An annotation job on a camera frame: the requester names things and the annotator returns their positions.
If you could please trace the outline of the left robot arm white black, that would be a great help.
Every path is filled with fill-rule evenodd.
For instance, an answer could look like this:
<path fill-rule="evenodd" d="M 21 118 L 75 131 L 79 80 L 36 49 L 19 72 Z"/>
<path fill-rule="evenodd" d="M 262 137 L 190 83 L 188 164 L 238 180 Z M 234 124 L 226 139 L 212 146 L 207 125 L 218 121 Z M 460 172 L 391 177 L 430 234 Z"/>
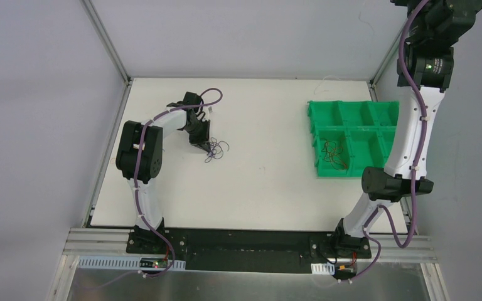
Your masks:
<path fill-rule="evenodd" d="M 137 212 L 135 241 L 150 253 L 172 250 L 170 241 L 159 232 L 164 218 L 156 178 L 163 165 L 163 140 L 173 132 L 185 131 L 190 145 L 211 153 L 211 122 L 207 110 L 210 104 L 203 99 L 208 92 L 212 92 L 212 88 L 201 93 L 186 92 L 181 101 L 167 104 L 152 119 L 129 120 L 123 125 L 115 164 L 133 194 Z"/>

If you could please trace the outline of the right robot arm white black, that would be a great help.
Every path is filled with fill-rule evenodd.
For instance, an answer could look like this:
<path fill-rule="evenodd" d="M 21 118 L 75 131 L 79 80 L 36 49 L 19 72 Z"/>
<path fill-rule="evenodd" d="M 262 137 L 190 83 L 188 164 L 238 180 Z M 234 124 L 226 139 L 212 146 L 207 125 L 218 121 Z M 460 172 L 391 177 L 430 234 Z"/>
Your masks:
<path fill-rule="evenodd" d="M 454 45 L 475 24 L 482 1 L 396 1 L 407 8 L 397 57 L 399 117 L 383 167 L 366 167 L 361 197 L 329 238 L 340 257 L 369 252 L 368 232 L 381 214 L 404 197 L 417 204 L 434 184 L 427 151 L 434 120 L 454 70 Z"/>

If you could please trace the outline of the left control circuit board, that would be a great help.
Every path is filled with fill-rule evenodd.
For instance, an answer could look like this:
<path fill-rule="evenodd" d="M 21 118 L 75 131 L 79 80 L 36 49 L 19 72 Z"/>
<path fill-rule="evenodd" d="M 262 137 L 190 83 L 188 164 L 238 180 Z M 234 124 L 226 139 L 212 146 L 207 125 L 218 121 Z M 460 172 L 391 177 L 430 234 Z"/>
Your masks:
<path fill-rule="evenodd" d="M 169 265 L 169 260 L 162 258 L 141 258 L 139 261 L 139 267 L 142 270 L 157 270 L 164 269 Z"/>

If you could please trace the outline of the control circuit board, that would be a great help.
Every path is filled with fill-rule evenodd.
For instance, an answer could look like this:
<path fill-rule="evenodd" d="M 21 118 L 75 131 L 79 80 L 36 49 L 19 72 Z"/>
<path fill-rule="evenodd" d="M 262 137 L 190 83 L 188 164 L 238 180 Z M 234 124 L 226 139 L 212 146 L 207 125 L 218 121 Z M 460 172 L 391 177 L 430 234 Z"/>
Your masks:
<path fill-rule="evenodd" d="M 157 270 L 164 269 L 169 265 L 169 260 L 162 258 L 141 258 L 139 261 L 139 267 L 142 270 Z"/>
<path fill-rule="evenodd" d="M 356 273 L 356 266 L 354 265 L 336 265 L 335 266 L 335 274 L 338 273 Z"/>

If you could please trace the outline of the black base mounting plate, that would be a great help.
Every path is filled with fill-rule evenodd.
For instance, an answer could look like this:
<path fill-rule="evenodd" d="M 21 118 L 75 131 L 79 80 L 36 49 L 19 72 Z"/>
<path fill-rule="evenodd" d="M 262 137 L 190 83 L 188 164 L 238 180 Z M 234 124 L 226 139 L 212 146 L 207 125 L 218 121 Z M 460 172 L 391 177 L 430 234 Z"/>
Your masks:
<path fill-rule="evenodd" d="M 366 238 L 324 231 L 259 231 L 134 227 L 126 252 L 185 262 L 187 270 L 214 272 L 309 273 L 315 263 L 370 259 Z"/>

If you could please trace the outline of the green divided plastic bin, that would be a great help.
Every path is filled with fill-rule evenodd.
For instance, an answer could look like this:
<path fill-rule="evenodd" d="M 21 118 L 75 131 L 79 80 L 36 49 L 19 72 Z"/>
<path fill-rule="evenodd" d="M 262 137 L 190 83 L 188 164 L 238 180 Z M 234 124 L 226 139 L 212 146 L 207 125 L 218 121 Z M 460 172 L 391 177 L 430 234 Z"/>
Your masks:
<path fill-rule="evenodd" d="M 398 102 L 309 101 L 314 166 L 319 177 L 361 177 L 384 167 L 392 150 Z"/>

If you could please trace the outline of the right control circuit board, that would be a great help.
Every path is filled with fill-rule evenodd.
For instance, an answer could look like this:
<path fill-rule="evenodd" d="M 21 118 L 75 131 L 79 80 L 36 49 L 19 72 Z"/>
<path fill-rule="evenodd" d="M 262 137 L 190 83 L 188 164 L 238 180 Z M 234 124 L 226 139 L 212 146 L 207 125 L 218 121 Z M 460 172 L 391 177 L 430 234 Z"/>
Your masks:
<path fill-rule="evenodd" d="M 335 274 L 338 273 L 356 273 L 356 266 L 354 265 L 336 265 L 335 266 Z"/>

